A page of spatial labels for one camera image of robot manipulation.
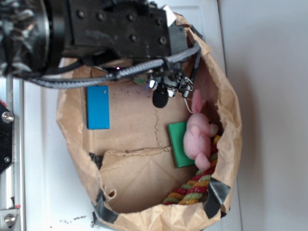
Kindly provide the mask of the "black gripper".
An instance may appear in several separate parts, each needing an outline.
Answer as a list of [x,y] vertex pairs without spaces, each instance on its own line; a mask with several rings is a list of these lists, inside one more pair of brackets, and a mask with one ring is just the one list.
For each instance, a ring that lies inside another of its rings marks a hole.
[[160,58],[188,48],[173,12],[147,0],[70,0],[64,56]]

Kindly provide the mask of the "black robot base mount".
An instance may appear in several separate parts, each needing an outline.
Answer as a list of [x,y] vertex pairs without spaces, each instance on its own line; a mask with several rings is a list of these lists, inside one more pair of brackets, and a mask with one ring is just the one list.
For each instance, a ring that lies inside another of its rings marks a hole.
[[13,160],[13,120],[13,113],[0,103],[0,174]]

